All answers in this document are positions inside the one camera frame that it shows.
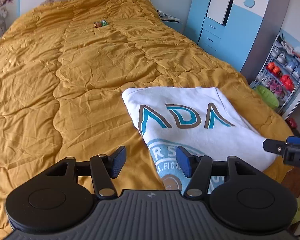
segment yellow quilt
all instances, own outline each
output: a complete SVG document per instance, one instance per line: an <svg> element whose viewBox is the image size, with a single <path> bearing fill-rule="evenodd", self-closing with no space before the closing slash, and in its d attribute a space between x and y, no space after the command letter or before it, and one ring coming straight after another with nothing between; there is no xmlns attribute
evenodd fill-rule
<svg viewBox="0 0 300 240"><path fill-rule="evenodd" d="M95 28L102 19L109 25ZM0 239L11 232L9 192L66 156L87 161L124 145L118 192L163 189L121 98L149 86L218 87L264 137L292 134L242 75L162 23L150 1L40 6L0 39ZM277 158L266 174L280 182L288 170ZM90 178L79 183L93 190Z"/></svg>

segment apple logo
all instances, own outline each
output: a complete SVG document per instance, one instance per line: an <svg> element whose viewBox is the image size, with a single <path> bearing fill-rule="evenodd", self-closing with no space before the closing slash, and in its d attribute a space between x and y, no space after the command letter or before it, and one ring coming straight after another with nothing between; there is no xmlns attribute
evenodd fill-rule
<svg viewBox="0 0 300 240"><path fill-rule="evenodd" d="M245 0L243 4L249 8L252 8L255 5L255 3L256 2L254 0Z"/></svg>

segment wardrobe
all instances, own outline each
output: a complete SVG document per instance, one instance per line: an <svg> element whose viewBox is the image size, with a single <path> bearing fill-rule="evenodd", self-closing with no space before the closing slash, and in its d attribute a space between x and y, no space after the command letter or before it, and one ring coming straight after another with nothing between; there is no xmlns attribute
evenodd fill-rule
<svg viewBox="0 0 300 240"><path fill-rule="evenodd" d="M192 0L184 35L252 82L280 31L289 0Z"/></svg>

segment silver bolt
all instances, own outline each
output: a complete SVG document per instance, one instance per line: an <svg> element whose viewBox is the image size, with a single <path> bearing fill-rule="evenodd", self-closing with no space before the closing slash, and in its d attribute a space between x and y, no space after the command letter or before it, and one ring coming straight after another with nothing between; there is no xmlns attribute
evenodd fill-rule
<svg viewBox="0 0 300 240"><path fill-rule="evenodd" d="M114 194L114 190L111 188L103 188L99 190L99 195L103 197L110 197Z"/></svg>
<svg viewBox="0 0 300 240"><path fill-rule="evenodd" d="M197 188L187 190L187 195L190 197L199 197L202 195L202 191Z"/></svg>

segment black circular motor housing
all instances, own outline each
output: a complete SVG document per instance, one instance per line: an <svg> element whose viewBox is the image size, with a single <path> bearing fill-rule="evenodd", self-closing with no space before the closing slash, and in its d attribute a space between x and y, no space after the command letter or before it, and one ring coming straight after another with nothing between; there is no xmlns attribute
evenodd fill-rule
<svg viewBox="0 0 300 240"><path fill-rule="evenodd" d="M58 232L78 224L90 213L92 194L75 182L73 172L49 176L46 171L8 195L5 207L13 228L28 233Z"/></svg>
<svg viewBox="0 0 300 240"><path fill-rule="evenodd" d="M209 202L226 226L252 234L286 229L297 211L293 194L260 171L230 176L213 190Z"/></svg>

